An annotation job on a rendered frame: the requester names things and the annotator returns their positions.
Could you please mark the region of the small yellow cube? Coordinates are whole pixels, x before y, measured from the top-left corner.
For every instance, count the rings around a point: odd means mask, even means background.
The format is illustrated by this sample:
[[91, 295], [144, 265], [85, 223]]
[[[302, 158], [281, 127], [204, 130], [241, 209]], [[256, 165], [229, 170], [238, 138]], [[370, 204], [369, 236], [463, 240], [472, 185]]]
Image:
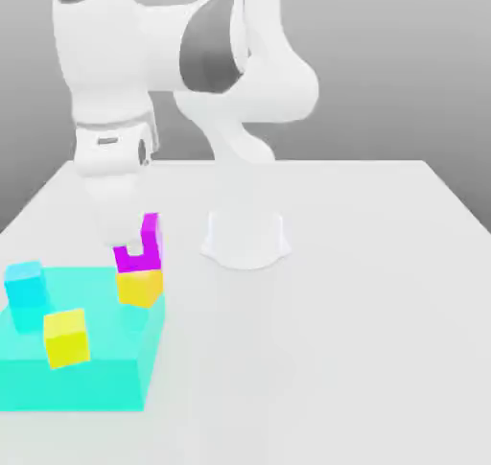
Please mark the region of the small yellow cube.
[[43, 339], [51, 369], [90, 361], [84, 310], [46, 314]]

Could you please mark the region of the small cyan cube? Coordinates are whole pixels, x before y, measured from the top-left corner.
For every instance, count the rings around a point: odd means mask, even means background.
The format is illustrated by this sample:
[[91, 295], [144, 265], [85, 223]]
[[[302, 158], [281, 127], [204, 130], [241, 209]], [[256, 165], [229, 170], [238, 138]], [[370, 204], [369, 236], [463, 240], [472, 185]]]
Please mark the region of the small cyan cube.
[[43, 265], [28, 261], [7, 266], [4, 286], [8, 306], [14, 315], [41, 316], [49, 311], [50, 301]]

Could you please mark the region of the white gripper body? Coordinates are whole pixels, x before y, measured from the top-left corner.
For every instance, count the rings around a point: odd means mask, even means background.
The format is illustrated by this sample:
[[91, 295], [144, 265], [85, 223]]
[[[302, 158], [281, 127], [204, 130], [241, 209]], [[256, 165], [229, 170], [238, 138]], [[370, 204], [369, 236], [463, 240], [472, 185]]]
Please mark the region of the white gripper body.
[[125, 245], [140, 237], [144, 217], [140, 174], [86, 177], [82, 184], [105, 244]]

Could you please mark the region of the large turquoise box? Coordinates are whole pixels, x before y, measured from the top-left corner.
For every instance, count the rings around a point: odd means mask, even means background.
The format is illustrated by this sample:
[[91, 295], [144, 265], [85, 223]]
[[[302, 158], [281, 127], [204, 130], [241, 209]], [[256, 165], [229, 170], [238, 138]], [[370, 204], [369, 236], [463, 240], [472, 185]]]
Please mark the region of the large turquoise box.
[[138, 411], [144, 408], [165, 319], [165, 299], [149, 309], [123, 305], [112, 267], [48, 267], [52, 307], [84, 311], [90, 360], [50, 367], [43, 334], [16, 329], [0, 312], [0, 411]]

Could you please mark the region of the small orange cube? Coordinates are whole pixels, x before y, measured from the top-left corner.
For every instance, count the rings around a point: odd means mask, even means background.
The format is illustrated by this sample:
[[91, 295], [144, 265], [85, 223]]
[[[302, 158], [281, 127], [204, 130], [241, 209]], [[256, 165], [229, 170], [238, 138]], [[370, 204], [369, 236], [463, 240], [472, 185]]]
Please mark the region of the small orange cube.
[[121, 304], [149, 309], [163, 293], [160, 269], [116, 274], [118, 300]]

